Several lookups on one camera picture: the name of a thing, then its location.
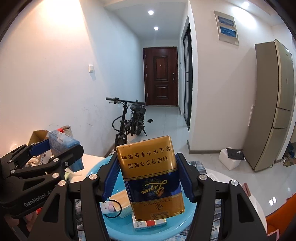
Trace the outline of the gold tall refrigerator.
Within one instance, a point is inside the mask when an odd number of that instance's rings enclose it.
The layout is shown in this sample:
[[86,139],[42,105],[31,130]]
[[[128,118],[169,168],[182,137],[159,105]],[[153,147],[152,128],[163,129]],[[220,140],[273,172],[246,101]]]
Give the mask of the gold tall refrigerator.
[[255,105],[243,146],[255,172],[267,169],[284,145],[294,95],[293,60],[280,41],[255,44],[257,87]]

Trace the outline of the orange chair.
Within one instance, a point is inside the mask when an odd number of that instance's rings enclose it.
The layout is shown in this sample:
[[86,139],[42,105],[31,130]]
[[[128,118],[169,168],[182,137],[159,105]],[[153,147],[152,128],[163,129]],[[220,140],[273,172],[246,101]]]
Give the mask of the orange chair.
[[290,198],[283,206],[266,217],[267,235],[270,240],[295,240],[295,199]]

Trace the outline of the gold blue cigarette pack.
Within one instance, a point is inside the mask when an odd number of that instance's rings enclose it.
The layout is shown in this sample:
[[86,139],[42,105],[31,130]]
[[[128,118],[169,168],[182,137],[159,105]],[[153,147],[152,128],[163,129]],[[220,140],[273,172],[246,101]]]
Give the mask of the gold blue cigarette pack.
[[121,145],[116,153],[137,221],[170,218],[185,212],[171,137]]

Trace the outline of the red silver cigarette pack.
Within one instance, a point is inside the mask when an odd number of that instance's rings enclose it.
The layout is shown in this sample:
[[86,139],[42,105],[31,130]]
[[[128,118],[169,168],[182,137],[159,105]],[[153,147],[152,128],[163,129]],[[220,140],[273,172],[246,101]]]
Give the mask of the red silver cigarette pack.
[[139,230],[145,230],[149,228],[165,226],[167,224],[167,220],[164,218],[164,219],[158,219],[158,220],[137,221],[135,219],[134,213],[132,213],[132,224],[133,224],[133,229],[135,231],[139,231]]

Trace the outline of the white wall switch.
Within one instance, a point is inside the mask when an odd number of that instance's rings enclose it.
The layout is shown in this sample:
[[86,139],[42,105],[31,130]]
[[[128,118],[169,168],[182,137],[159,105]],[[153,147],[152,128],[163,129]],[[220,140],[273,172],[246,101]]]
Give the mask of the white wall switch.
[[89,69],[89,73],[94,72],[94,66],[92,64],[89,64],[88,69]]

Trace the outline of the black framed glass door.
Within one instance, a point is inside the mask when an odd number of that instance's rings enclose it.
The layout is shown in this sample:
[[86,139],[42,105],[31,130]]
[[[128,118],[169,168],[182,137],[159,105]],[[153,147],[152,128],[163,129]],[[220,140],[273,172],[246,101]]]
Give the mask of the black framed glass door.
[[192,41],[191,41],[191,28],[188,24],[183,37],[183,50],[184,50],[184,118],[188,130],[190,129],[190,120],[192,113]]

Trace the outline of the white box on floor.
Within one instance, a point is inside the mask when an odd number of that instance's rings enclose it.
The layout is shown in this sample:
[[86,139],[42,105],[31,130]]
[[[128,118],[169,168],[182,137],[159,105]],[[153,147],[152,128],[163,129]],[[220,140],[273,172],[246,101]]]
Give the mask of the white box on floor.
[[231,171],[238,167],[240,162],[245,161],[245,156],[242,150],[229,147],[221,150],[218,159]]

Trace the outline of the tan square box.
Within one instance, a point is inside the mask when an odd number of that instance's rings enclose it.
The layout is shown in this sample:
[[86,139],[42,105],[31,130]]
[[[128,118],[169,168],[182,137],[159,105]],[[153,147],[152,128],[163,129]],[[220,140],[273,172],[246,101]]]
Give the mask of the tan square box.
[[120,218],[125,218],[132,214],[132,206],[125,189],[112,195],[109,200],[113,203],[116,212],[120,213]]

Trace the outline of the blue plastic basin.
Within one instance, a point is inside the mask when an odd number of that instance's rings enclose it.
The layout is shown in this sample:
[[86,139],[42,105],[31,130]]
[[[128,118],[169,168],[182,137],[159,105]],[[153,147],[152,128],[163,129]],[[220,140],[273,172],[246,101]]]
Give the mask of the blue plastic basin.
[[[108,164],[111,159],[111,156],[104,158],[85,155],[84,157],[90,157],[92,164],[86,176],[96,174],[101,166]],[[125,184],[120,171],[112,195],[114,196],[116,193],[123,190],[125,191]],[[153,221],[136,221],[134,213],[124,218],[120,216],[110,218],[103,214],[105,226],[110,238],[113,240],[166,240],[177,235],[191,224],[196,209],[196,203],[190,202],[189,199],[185,197],[183,190],[182,195],[185,212],[170,218]]]

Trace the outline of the wall electrical panel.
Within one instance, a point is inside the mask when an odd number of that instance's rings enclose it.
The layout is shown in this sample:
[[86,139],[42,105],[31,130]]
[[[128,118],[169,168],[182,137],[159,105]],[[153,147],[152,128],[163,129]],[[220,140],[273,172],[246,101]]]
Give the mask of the wall electrical panel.
[[234,18],[219,11],[214,11],[214,14],[219,40],[239,46],[238,33]]

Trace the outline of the black folding electric bike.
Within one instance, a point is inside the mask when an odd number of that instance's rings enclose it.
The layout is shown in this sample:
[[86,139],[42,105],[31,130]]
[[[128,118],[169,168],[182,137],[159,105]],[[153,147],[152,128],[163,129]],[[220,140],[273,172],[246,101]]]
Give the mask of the black folding electric bike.
[[141,132],[147,136],[144,129],[144,115],[146,112],[145,103],[129,100],[122,100],[118,97],[105,99],[113,104],[122,104],[122,115],[112,122],[112,128],[118,133],[115,135],[114,151],[116,152],[117,146],[127,144],[128,135],[140,135]]

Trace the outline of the pink cup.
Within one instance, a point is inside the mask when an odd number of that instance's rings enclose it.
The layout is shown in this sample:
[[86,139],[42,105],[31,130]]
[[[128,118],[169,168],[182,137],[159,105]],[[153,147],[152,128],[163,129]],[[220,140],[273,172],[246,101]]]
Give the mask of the pink cup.
[[243,183],[242,188],[243,188],[245,194],[247,195],[247,197],[250,197],[251,196],[251,192],[249,190],[249,187],[248,187],[247,183]]

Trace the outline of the plaid blue grey cloth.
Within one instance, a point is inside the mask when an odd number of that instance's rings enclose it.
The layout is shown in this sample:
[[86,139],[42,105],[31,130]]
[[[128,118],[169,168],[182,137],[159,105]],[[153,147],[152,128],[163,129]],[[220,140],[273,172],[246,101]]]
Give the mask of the plaid blue grey cloth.
[[163,240],[162,232],[132,235],[129,227],[103,218],[99,207],[112,193],[121,170],[133,213],[137,220],[175,219],[181,213],[193,216],[188,240],[209,240],[215,211],[215,181],[201,179],[185,159],[164,158],[119,161],[112,159],[101,167],[95,179],[70,184],[74,198],[81,199],[86,240]]

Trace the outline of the blue tissue pack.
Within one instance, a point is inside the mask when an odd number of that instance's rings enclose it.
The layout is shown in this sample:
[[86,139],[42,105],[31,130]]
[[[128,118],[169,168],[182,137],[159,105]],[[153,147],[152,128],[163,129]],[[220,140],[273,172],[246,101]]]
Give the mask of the blue tissue pack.
[[[49,132],[49,145],[54,156],[59,155],[78,144],[80,144],[78,140],[63,132],[60,132],[59,130]],[[77,172],[84,169],[82,159],[80,158],[78,161],[72,164],[69,169],[72,172]]]

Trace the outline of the metal cylindrical can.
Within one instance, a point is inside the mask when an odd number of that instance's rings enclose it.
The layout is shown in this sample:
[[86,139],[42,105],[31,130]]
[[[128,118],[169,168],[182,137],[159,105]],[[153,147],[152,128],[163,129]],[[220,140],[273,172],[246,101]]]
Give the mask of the metal cylindrical can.
[[58,138],[62,140],[73,138],[71,126],[62,126],[58,128],[57,131],[58,131]]

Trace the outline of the dark red entrance door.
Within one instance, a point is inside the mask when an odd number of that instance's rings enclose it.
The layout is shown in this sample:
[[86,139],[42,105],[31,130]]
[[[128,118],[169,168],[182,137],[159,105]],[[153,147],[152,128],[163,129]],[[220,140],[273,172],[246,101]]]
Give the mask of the dark red entrance door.
[[143,48],[146,105],[178,105],[177,47]]

